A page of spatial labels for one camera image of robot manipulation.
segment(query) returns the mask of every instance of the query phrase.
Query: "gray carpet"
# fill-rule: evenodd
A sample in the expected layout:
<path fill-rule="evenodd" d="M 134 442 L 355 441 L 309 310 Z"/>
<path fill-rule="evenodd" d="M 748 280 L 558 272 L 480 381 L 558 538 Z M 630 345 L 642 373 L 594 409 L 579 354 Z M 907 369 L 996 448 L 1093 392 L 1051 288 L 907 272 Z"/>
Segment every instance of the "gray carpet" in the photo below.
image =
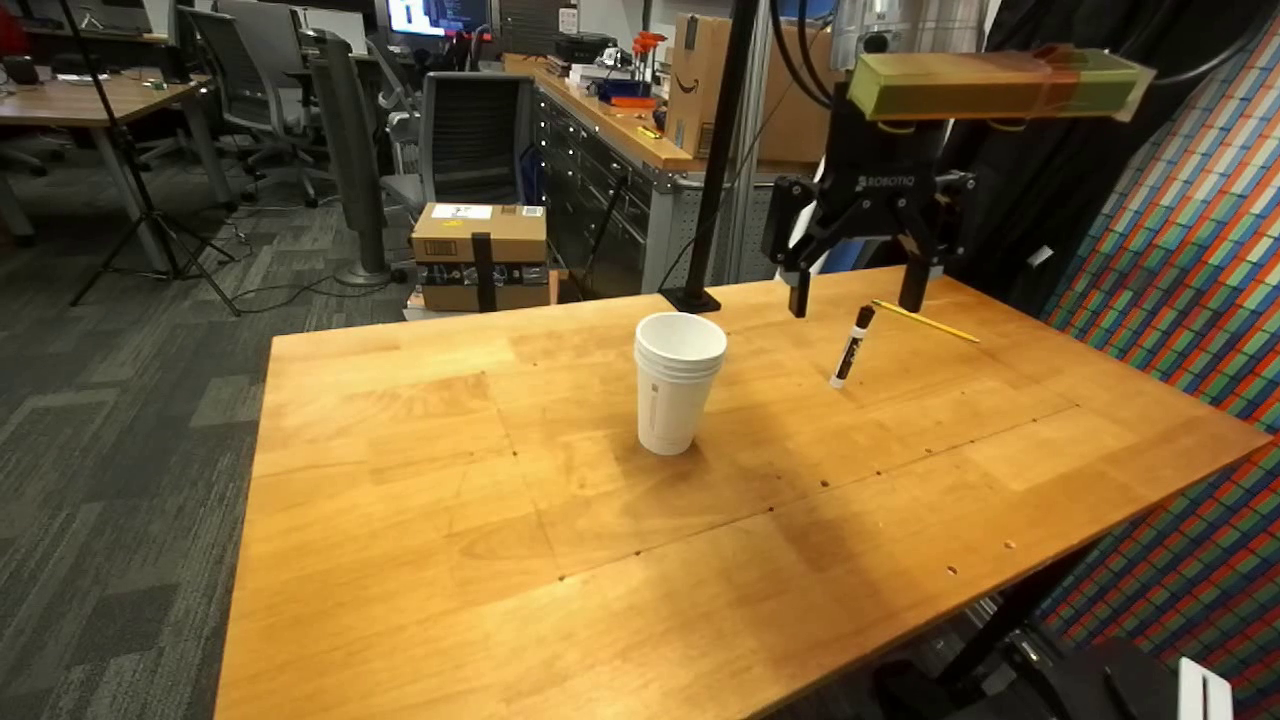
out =
<path fill-rule="evenodd" d="M 0 238 L 0 717 L 211 717 L 242 480 L 274 332 L 400 319 L 407 288 L 338 288 L 335 208 L 287 186 L 233 221 L 189 163 L 156 204 L 236 255 L 156 280 L 93 153 L 9 171 L 35 245 Z"/>

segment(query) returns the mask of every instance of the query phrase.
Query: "cabinet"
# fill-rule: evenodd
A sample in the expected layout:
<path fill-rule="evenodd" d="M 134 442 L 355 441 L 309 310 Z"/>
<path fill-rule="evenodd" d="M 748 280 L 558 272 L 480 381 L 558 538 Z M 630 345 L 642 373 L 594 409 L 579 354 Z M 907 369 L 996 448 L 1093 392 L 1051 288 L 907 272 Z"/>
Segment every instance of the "cabinet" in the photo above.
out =
<path fill-rule="evenodd" d="M 701 176 L 667 171 L 611 146 L 601 129 L 557 96 L 534 98 L 534 144 L 542 169 L 549 238 L 558 266 L 592 295 L 636 295 L 681 285 L 701 213 Z M 769 183 L 753 191 L 743 232 L 721 227 L 711 285 L 759 280 L 773 262 L 759 252 Z"/>

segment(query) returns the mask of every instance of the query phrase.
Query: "desk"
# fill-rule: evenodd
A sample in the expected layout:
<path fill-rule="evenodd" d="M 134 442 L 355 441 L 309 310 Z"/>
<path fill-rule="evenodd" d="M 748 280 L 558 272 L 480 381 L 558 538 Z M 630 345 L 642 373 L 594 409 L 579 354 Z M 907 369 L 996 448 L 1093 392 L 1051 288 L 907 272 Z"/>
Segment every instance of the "desk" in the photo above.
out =
<path fill-rule="evenodd" d="M 112 113 L 120 114 L 120 124 L 131 124 L 139 114 L 150 114 L 159 109 L 185 109 L 189 124 L 193 124 L 193 139 L 200 153 L 200 163 L 208 171 L 208 183 L 215 191 L 218 204 L 233 204 L 233 186 L 215 163 L 211 153 L 211 135 L 200 113 L 200 80 L 193 82 L 164 82 L 164 89 L 147 89 L 150 70 L 128 70 L 128 74 L 112 74 L 105 80 Z M 123 208 L 128 214 L 139 214 L 139 195 L 131 186 L 131 176 L 123 169 L 123 158 L 114 156 L 112 139 L 107 139 L 107 113 L 101 109 L 95 89 L 84 82 L 5 82 L 9 91 L 0 96 L 0 124 L 18 124 L 18 129 L 87 129 L 93 144 L 101 146 L 105 163 L 112 169 L 120 191 L 123 191 Z M 32 236 L 32 221 L 18 213 L 18 204 L 11 198 L 11 186 L 0 181 L 0 214 L 15 236 Z M 159 245 L 156 236 L 145 227 L 145 249 L 150 255 L 156 266 L 164 266 L 159 258 Z"/>
<path fill-rule="evenodd" d="M 955 280 L 716 288 L 695 448 L 638 451 L 654 295 L 278 335 L 218 717 L 743 717 L 1193 487 L 1265 430 Z"/>

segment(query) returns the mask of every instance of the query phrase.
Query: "paper cup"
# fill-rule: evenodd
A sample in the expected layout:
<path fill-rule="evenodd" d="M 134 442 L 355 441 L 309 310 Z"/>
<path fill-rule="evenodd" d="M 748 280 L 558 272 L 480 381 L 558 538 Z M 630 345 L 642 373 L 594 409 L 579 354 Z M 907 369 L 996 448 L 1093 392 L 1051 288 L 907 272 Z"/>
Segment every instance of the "paper cup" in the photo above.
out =
<path fill-rule="evenodd" d="M 636 430 L 648 451 L 689 451 L 722 352 L 722 329 L 705 316 L 650 310 L 636 325 Z"/>

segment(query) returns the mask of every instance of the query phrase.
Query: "black stand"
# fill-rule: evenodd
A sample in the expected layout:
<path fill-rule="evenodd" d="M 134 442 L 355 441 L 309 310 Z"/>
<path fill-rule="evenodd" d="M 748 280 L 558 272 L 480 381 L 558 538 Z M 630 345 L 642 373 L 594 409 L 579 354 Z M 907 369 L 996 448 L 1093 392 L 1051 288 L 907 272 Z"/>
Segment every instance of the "black stand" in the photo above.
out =
<path fill-rule="evenodd" d="M 705 176 L 705 198 L 695 208 L 689 274 L 682 274 L 682 288 L 660 288 L 662 299 L 681 310 L 716 310 L 721 307 L 721 299 L 707 290 L 707 258 L 711 258 L 711 238 L 716 238 L 716 213 L 721 213 L 721 191 L 722 191 L 722 171 L 726 171 L 730 124 L 736 124 L 736 109 L 739 109 L 743 74 L 748 74 L 755 7 L 759 7 L 759 0 L 730 4 L 730 32 L 726 32 L 722 80 L 721 80 L 721 98 L 716 98 L 711 156 L 707 156 L 707 176 Z"/>
<path fill-rule="evenodd" d="M 107 144 L 112 144 L 114 158 L 123 163 L 134 198 L 145 204 L 139 214 L 128 224 L 128 232 L 120 232 L 120 238 L 107 249 L 107 255 L 101 258 L 101 266 L 93 266 L 87 280 L 75 288 L 72 307 L 95 288 L 95 280 L 105 280 L 105 272 L 112 272 L 114 255 L 120 255 L 131 238 L 139 238 L 145 227 L 150 227 L 150 236 L 156 236 L 156 245 L 159 245 L 159 255 L 164 255 L 159 274 L 168 274 L 168 280 L 189 280 L 189 266 L 197 266 L 197 274 L 227 305 L 227 310 L 238 316 L 238 307 L 233 305 L 233 295 L 227 295 L 227 290 L 208 274 L 208 266 L 200 262 L 205 249 L 215 249 L 211 238 L 193 236 L 197 252 L 189 255 L 189 262 L 176 258 L 173 245 L 176 245 L 176 236 L 185 236 L 185 232 L 176 232 L 176 227 L 156 213 L 156 198 L 150 198 L 150 191 L 147 191 L 147 183 L 145 183 L 145 176 L 139 176 L 139 169 L 134 169 L 128 129 L 120 124 L 120 114 L 114 114 L 114 109 L 112 109 L 112 98 L 107 98 L 107 89 L 105 89 L 105 80 L 101 80 L 101 62 L 95 62 L 95 56 L 93 56 L 78 24 L 75 24 L 75 10 L 72 10 L 67 0 L 61 0 L 61 10 L 62 10 L 62 18 L 67 18 L 67 32 L 72 32 L 75 48 L 78 48 L 78 61 L 84 61 L 84 70 L 87 70 L 87 80 L 93 80 L 93 91 L 95 91 L 95 98 L 101 98 L 101 109 L 105 109 L 105 114 L 107 114 Z"/>

